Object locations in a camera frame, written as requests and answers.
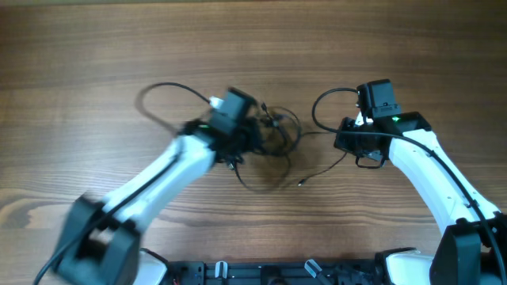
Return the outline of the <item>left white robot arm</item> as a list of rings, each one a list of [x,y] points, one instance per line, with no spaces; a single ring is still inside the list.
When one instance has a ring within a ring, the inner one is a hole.
[[[215,164],[254,147],[257,102],[236,88],[209,101],[209,120],[189,121],[140,174],[102,199],[72,204],[55,251],[43,267],[70,284],[163,284],[167,262],[140,246],[153,220],[184,188]]]

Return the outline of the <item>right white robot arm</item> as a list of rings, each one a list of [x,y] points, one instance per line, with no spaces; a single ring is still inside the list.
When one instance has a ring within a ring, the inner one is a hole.
[[[344,118],[335,147],[390,161],[411,182],[441,233],[436,253],[396,249],[381,261],[390,284],[504,284],[506,216],[453,164],[427,120],[402,112],[389,80],[357,86],[356,119]]]

